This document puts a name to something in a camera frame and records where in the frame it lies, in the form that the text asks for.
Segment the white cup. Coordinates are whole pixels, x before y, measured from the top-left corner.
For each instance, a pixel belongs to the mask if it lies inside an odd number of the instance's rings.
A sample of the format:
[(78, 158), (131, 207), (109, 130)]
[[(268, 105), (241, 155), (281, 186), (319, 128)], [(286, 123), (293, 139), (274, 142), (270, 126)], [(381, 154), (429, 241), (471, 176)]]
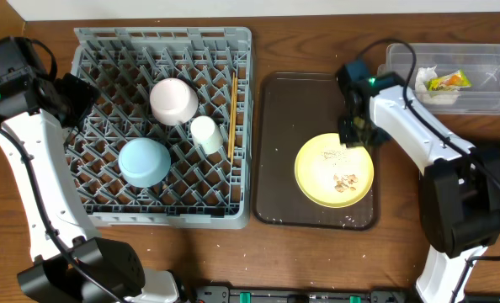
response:
[(216, 153), (223, 145), (221, 131), (216, 122), (208, 116), (195, 118), (190, 125), (193, 142), (206, 155)]

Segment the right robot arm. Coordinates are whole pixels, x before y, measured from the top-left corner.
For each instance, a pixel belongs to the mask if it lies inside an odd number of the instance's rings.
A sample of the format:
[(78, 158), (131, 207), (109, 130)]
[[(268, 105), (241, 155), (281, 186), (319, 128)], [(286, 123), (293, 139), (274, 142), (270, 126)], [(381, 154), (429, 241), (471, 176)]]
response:
[(370, 74), (360, 59), (337, 73), (348, 147), (395, 141), (419, 170), (420, 222), (430, 244), (415, 289), (422, 302), (464, 302), (465, 284), (500, 236), (500, 155), (448, 130), (398, 74)]

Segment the wooden chopstick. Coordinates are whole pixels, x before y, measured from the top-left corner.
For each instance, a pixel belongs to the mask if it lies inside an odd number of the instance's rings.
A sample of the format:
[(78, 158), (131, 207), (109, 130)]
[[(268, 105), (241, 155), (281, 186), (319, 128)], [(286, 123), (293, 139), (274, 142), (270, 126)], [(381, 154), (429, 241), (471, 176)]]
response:
[(233, 84), (232, 84), (232, 93), (231, 93), (231, 122), (230, 122), (230, 163), (233, 164), (234, 159), (234, 147), (235, 147), (235, 139), (236, 139), (236, 124), (237, 124), (237, 93), (238, 93), (238, 79), (237, 74), (233, 73)]
[(230, 124), (229, 124), (229, 137), (228, 137), (228, 158), (230, 163), (233, 162), (233, 148), (235, 140), (235, 129), (236, 129), (236, 109), (237, 109), (237, 74), (233, 72), (232, 74), (232, 91), (231, 91), (231, 107), (230, 107)]

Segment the pink bowl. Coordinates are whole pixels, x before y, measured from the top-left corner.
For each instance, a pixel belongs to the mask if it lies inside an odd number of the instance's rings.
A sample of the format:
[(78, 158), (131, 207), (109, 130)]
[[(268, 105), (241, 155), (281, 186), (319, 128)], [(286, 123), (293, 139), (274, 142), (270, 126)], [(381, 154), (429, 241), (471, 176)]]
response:
[(194, 117), (199, 100), (196, 92), (178, 78), (166, 78), (150, 93), (150, 106), (155, 119), (164, 125), (181, 125)]

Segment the yellow plate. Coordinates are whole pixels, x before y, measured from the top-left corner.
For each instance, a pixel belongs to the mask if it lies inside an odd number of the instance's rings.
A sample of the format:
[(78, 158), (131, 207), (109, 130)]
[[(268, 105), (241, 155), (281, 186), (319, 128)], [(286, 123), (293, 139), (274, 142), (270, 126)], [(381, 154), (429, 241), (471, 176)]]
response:
[[(374, 164), (369, 152), (361, 147), (347, 147), (337, 133), (326, 133), (307, 141), (297, 152), (294, 164), (295, 181), (312, 202), (327, 208), (344, 208), (360, 202), (369, 193)], [(339, 193), (333, 176), (355, 174), (356, 191)]]

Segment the yellow green snack wrapper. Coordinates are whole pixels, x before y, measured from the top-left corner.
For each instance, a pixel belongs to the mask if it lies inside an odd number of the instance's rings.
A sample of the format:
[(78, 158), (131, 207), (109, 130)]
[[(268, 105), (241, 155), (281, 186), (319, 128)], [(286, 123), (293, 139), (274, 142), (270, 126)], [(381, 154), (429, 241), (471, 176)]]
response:
[(471, 81), (462, 70), (449, 75), (436, 77), (428, 82), (428, 91), (455, 91), (461, 88), (470, 88)]

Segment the light blue bowl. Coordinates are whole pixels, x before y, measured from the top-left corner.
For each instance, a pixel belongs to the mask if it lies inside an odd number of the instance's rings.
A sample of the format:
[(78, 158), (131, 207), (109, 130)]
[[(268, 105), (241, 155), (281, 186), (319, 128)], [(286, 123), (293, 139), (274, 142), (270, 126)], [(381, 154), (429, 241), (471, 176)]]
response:
[(171, 157), (161, 143), (148, 138), (127, 142), (118, 155), (123, 179), (137, 188), (157, 185), (168, 175)]

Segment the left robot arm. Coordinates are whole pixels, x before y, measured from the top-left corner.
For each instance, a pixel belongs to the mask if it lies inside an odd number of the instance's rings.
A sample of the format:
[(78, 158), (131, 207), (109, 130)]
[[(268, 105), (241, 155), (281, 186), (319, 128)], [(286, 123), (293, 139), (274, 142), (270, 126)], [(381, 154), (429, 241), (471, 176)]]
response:
[(82, 206), (65, 146), (99, 97), (93, 85), (45, 68), (38, 40), (0, 40), (0, 147), (26, 213), (30, 268), (21, 290), (37, 302), (183, 302), (168, 271), (144, 268), (133, 247), (105, 239)]

